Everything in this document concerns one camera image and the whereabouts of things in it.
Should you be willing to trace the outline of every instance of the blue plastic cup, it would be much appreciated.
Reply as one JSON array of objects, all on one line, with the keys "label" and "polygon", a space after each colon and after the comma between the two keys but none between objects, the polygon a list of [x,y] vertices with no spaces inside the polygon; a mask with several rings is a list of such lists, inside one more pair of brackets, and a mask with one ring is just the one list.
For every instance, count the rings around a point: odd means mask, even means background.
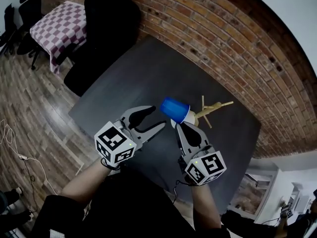
[{"label": "blue plastic cup", "polygon": [[176,123],[182,123],[190,110],[190,105],[166,97],[160,110]]}]

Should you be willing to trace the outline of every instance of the brick wall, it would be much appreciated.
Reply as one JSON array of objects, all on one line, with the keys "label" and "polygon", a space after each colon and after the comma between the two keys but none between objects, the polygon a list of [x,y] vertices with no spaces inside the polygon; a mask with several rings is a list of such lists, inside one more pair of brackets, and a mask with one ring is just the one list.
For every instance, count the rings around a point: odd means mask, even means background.
[{"label": "brick wall", "polygon": [[[43,0],[43,9],[62,1]],[[140,38],[150,34],[179,51],[262,123],[255,157],[317,148],[316,76],[288,28],[262,1],[134,1],[143,14]]]}]

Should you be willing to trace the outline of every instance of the white cable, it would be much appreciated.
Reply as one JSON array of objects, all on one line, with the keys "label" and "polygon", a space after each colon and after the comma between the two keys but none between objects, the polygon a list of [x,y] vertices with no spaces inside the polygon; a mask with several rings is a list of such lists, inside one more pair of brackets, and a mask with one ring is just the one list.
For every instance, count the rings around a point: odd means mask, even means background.
[{"label": "white cable", "polygon": [[[3,142],[4,138],[5,138],[5,140],[6,140],[7,144],[8,144],[8,147],[10,147],[12,149],[12,151],[18,156],[19,160],[22,160],[22,161],[34,160],[34,161],[37,161],[38,163],[40,163],[40,165],[41,165],[41,167],[43,169],[43,172],[44,172],[45,181],[51,186],[52,190],[57,195],[56,191],[54,190],[53,186],[51,185],[51,183],[49,182],[49,180],[48,180],[48,178],[46,176],[46,172],[45,172],[45,169],[44,169],[42,163],[39,160],[37,160],[37,159],[29,158],[27,156],[19,154],[18,148],[17,148],[17,145],[16,145],[16,140],[15,140],[15,133],[14,133],[13,129],[5,122],[4,119],[0,121],[0,129],[1,129],[1,123],[2,122],[4,122],[4,130],[3,130],[2,139],[0,141],[0,145],[2,144],[2,142]],[[8,135],[9,135],[10,132],[11,132],[11,140],[8,140]],[[14,146],[15,146],[16,150],[14,150],[11,147],[12,141],[14,143]]]}]

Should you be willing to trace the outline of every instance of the office chair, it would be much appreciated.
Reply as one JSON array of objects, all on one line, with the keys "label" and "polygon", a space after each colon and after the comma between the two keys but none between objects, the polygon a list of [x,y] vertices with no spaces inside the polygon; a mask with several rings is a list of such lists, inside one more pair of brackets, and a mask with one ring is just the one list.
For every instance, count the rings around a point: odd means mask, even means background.
[{"label": "office chair", "polygon": [[44,51],[40,45],[30,35],[30,29],[34,26],[42,17],[41,6],[42,0],[20,0],[23,3],[19,8],[19,13],[23,21],[23,30],[28,33],[23,37],[19,48],[17,50],[18,55],[24,55],[29,53],[29,57],[35,53],[32,61],[32,70],[35,69],[34,63],[40,51]]},{"label": "office chair", "polygon": [[85,12],[87,42],[73,54],[75,65],[64,79],[78,96],[136,43],[141,21],[132,0],[85,0]]},{"label": "office chair", "polygon": [[3,47],[0,51],[0,55],[5,54],[9,50],[10,54],[13,53],[13,43],[16,34],[16,25],[13,21],[14,7],[10,4],[4,11],[4,26],[5,32],[0,36],[0,47]]}]

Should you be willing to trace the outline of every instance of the table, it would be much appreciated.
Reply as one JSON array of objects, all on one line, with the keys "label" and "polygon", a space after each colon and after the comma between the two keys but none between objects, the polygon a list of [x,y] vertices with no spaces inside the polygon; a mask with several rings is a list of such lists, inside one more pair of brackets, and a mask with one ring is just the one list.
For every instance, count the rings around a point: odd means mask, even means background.
[{"label": "table", "polygon": [[[202,109],[202,95],[205,105],[234,101],[234,104],[208,115],[212,129],[204,119],[199,124],[227,165],[227,171],[208,183],[217,207],[223,213],[248,167],[261,125],[231,93],[174,49],[150,36],[140,41],[103,73],[69,115],[93,137],[104,124],[115,121],[128,108],[157,107],[141,124],[140,128],[144,129],[168,120],[159,111],[166,96],[188,103],[198,112]],[[168,122],[166,128],[126,164],[173,193],[176,180],[182,179],[177,163],[180,155],[175,131]],[[179,185],[177,192],[179,198],[192,200],[189,187]]]},{"label": "table", "polygon": [[85,7],[66,1],[30,29],[32,38],[50,55],[52,72],[58,72],[56,59],[69,44],[85,42],[86,25]]}]

